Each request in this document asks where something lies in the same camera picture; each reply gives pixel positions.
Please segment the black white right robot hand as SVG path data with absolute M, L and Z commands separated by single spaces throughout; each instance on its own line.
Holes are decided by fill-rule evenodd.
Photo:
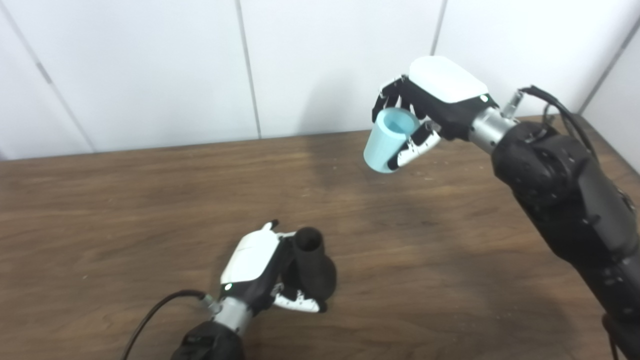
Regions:
M 420 57 L 378 91 L 365 162 L 378 173 L 394 173 L 442 139 L 470 141 L 473 122 L 497 107 L 487 85 L 459 64 L 441 55 Z

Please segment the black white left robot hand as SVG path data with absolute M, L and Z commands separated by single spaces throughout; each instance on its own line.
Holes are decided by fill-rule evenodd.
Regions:
M 256 317 L 272 306 L 326 313 L 338 269 L 315 227 L 278 230 L 272 219 L 239 240 L 220 277 L 221 313 Z

